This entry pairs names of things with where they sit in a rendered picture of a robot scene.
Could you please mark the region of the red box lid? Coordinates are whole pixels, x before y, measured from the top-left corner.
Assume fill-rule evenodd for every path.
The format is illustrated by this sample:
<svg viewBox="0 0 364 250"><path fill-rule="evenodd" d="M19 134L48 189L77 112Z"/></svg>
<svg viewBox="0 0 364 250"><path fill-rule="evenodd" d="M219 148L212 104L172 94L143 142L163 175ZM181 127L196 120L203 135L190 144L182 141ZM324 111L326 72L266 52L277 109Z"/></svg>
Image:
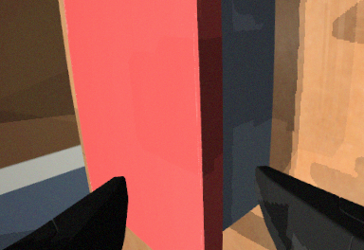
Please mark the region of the red box lid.
<svg viewBox="0 0 364 250"><path fill-rule="evenodd" d="M221 0L64 0L92 190L152 250L223 250Z"/></svg>

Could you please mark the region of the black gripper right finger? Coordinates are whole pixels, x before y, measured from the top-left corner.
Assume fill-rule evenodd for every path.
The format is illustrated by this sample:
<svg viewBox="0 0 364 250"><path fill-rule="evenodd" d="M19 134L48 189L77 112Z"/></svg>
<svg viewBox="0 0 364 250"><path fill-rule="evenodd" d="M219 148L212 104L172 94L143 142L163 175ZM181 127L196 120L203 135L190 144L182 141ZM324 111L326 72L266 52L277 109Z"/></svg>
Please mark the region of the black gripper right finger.
<svg viewBox="0 0 364 250"><path fill-rule="evenodd" d="M269 166L255 194L277 250L364 250L364 207Z"/></svg>

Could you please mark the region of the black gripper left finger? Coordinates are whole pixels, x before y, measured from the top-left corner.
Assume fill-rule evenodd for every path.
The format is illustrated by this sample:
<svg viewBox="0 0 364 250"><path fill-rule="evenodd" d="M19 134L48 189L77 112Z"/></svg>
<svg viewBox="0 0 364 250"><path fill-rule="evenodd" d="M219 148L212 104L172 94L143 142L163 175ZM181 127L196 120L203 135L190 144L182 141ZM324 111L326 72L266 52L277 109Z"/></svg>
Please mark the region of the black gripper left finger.
<svg viewBox="0 0 364 250"><path fill-rule="evenodd" d="M128 205L126 178L113 177L4 250L122 250Z"/></svg>

